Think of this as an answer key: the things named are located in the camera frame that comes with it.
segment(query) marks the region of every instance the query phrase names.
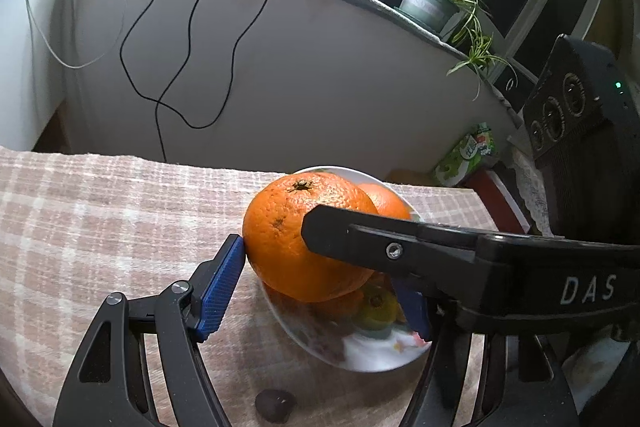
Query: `plaid tablecloth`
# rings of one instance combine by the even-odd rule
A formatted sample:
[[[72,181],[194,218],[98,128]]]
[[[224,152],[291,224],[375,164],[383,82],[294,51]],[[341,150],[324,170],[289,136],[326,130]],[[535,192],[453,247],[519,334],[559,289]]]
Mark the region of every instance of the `plaid tablecloth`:
[[[241,232],[246,206],[279,175],[0,148],[0,367],[44,426],[105,296],[152,295],[188,278]],[[394,188],[427,221],[495,230],[470,190]],[[148,337],[159,418],[175,425]],[[253,402],[268,387],[296,394],[291,427],[397,426],[424,365],[357,374],[306,354],[271,316],[248,263],[202,355],[235,427],[264,424]]]

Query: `black speaker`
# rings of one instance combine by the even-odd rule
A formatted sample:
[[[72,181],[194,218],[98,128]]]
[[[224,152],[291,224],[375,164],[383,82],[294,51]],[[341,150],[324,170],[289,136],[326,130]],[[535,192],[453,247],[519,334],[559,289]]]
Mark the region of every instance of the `black speaker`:
[[[611,51],[560,35],[523,114],[553,233],[637,243],[640,118]]]

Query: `white plate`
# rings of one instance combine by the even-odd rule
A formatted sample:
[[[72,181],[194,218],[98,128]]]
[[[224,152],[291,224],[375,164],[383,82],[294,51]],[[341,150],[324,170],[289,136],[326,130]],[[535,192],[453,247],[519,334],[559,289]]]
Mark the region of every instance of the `white plate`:
[[[299,172],[332,172],[356,185],[375,183],[386,187],[364,172],[344,167],[311,167]],[[424,222],[408,201],[400,194],[396,195],[404,201],[414,221]],[[350,320],[336,323],[322,319],[308,305],[268,291],[264,285],[262,289],[271,312],[293,341],[306,352],[335,367],[363,373],[390,371],[413,362],[431,344],[398,323],[383,331],[364,331]]]

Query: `dark stone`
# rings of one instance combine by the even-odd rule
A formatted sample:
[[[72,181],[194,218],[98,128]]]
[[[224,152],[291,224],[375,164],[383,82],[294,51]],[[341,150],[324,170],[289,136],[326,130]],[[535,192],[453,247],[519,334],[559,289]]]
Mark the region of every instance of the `dark stone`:
[[[286,423],[295,406],[296,397],[281,389],[265,389],[255,397],[256,410],[271,423]]]

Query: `snack bag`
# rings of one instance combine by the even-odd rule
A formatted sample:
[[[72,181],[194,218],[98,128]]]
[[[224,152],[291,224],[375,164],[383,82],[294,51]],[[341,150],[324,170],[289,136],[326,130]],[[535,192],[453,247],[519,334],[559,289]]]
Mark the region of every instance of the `snack bag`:
[[[433,169],[431,176],[443,187],[455,187],[478,169],[483,156],[495,152],[494,137],[485,123],[475,125],[471,132]]]

